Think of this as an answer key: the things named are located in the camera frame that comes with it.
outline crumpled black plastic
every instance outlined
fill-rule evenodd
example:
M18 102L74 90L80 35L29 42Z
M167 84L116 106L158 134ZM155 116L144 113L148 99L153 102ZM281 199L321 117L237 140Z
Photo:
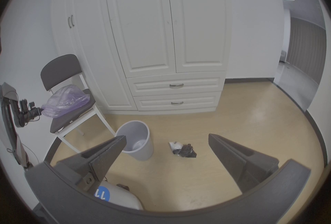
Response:
M182 149L176 149L172 153L186 158L196 158L197 156L191 144L184 145Z

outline vertical blind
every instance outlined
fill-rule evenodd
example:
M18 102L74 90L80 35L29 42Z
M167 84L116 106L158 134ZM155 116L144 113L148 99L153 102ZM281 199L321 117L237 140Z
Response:
M286 61L319 84L325 55L326 31L313 23L291 18L290 45Z

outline white wall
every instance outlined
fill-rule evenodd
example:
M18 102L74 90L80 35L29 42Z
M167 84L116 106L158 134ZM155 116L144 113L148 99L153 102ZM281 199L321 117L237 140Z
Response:
M16 88L19 99L26 98L41 106L49 98L40 79L45 64L56 58L57 51L50 21L51 0L11 0L1 21L2 53L0 55L0 84L4 81ZM34 208L38 203L17 164L0 119L0 159L14 187L24 202ZM16 128L23 144L43 161L55 136L49 132L51 119L41 116L38 122ZM26 149L33 164L35 156Z
M326 29L326 56L321 82L308 112L316 122L323 136L328 162L331 160L331 18L320 1Z
M227 78L275 77L283 46L282 0L231 0Z
M282 50L286 52L286 57L290 46L290 36L291 36L291 13L289 9L284 9L284 38L283 38Z

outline wall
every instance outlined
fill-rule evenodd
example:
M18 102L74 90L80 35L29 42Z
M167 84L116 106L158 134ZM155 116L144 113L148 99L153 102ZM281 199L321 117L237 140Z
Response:
M286 58L288 55L291 35L291 13L290 10L284 9L284 37L282 50L286 52Z
M308 108L308 112L316 122L323 136L328 162L331 160L331 18L321 1L326 29L326 56L324 71L316 95Z
M1 21L0 84L4 81L16 88L19 99L27 98L41 106L49 98L40 71L57 57L50 21L51 0L11 0ZM55 137L49 132L51 119L41 117L38 122L16 128L23 144L43 161ZM0 159L14 187L30 207L38 203L24 177L23 168L16 163L0 119ZM26 149L33 164L37 159Z
M291 18L287 62L320 83L326 54L326 32L313 23Z
M275 77L283 46L282 0L231 0L227 78Z

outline gray tile floor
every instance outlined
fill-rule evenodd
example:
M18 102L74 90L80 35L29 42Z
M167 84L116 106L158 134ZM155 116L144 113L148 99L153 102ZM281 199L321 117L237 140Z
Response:
M290 95L303 111L307 110L318 89L318 84L304 72L282 62L278 64L274 83Z

